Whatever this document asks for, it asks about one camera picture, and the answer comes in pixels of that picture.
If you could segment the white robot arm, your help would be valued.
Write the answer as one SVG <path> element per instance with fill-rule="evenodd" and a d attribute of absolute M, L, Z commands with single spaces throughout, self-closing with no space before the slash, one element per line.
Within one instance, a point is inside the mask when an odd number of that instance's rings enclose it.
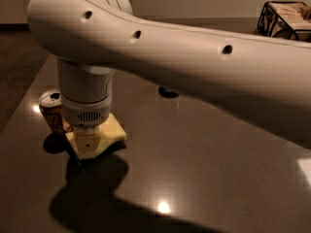
<path fill-rule="evenodd" d="M 63 111 L 75 127 L 106 120 L 119 69 L 311 146 L 307 43 L 149 21 L 128 0 L 30 0 L 27 20 L 58 59 Z"/>

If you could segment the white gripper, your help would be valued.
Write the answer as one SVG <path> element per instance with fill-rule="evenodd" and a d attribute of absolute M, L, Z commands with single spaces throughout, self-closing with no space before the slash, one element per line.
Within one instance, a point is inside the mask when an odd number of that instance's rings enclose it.
<path fill-rule="evenodd" d="M 110 114 L 112 96 L 95 103 L 78 103 L 65 96 L 61 97 L 63 116 L 74 126 L 74 140 L 78 153 L 96 152 L 101 135 L 98 125 L 107 120 Z"/>

